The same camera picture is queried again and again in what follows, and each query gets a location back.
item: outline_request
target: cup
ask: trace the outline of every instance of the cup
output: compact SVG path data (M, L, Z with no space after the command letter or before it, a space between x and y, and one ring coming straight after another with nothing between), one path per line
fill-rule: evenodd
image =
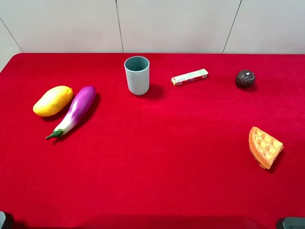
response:
M145 94L149 89L149 60L133 56L124 63L128 89L135 95Z

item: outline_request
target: toy food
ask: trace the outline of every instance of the toy food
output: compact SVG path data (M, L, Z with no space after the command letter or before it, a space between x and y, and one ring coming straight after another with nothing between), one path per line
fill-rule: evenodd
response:
M47 117L61 111L72 99L73 90L67 86L57 86L48 90L33 106L33 112Z
M47 136L46 139L51 137L61 137L71 130L89 110L94 98L95 89L91 86L84 87L78 92L72 101L68 113L61 123L53 130L52 134Z
M250 130L249 146L260 167L267 169L284 148L283 143L255 126Z

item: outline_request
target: toothpaste box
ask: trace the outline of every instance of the toothpaste box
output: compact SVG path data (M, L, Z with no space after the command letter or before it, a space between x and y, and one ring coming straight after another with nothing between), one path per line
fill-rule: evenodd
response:
M205 69L201 69L195 72L178 75L171 79L171 82L174 86L190 83L196 80L204 79L208 75L208 72Z

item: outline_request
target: green stem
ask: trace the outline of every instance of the green stem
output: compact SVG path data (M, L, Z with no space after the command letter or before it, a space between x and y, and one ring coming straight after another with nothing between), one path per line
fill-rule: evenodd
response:
M54 130L51 135L46 137L46 139L48 140L52 137L60 137L60 136L62 136L62 134L63 134L62 130Z

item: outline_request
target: ball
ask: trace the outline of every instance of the ball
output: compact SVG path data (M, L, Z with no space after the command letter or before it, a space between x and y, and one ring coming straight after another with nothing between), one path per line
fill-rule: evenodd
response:
M250 70L242 70L240 71L235 79L235 83L240 88L248 88L251 87L255 82L255 75Z

